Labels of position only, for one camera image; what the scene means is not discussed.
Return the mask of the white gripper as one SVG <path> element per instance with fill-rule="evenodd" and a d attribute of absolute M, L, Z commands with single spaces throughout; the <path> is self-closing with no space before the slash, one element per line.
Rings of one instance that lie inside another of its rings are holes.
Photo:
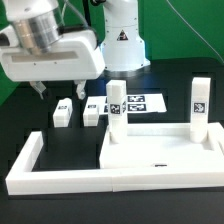
<path fill-rule="evenodd" d="M 97 38 L 91 29 L 65 33 L 47 53 L 32 55 L 19 46 L 14 28 L 0 31 L 7 45 L 0 43 L 0 64 L 14 82 L 31 82 L 31 87 L 44 99 L 46 87 L 41 81 L 77 80 L 76 93 L 86 97 L 85 80 L 98 78 L 105 62 Z"/>

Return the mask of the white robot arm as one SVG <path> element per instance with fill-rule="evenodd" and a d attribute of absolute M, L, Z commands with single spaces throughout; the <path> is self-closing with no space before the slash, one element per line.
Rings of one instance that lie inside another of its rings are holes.
<path fill-rule="evenodd" d="M 40 94 L 46 81 L 72 80 L 80 99 L 85 83 L 107 71 L 116 76 L 150 64 L 139 35 L 137 0 L 91 0 L 104 8 L 105 39 L 83 21 L 68 27 L 58 0 L 2 0 L 9 25 L 0 31 L 0 64 L 14 82 Z"/>

